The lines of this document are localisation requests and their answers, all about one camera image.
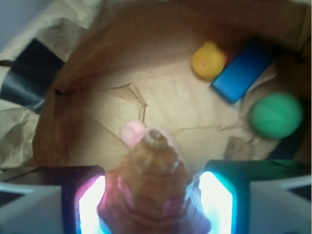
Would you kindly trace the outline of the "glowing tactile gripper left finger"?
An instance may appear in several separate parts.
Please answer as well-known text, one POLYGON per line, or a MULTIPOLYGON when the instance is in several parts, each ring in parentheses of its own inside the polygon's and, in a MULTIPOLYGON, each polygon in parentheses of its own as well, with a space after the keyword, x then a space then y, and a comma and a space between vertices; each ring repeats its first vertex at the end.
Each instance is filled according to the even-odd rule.
POLYGON ((101 166, 2 169, 0 232, 80 234, 79 202, 104 175, 101 166))

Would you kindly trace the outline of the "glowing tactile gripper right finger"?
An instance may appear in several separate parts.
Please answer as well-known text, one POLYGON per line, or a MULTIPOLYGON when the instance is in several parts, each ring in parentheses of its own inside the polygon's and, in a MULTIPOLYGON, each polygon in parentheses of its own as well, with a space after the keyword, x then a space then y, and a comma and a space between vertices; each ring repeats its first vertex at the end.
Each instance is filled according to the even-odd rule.
POLYGON ((309 234, 311 167, 294 160, 210 160, 199 178, 213 234, 309 234))

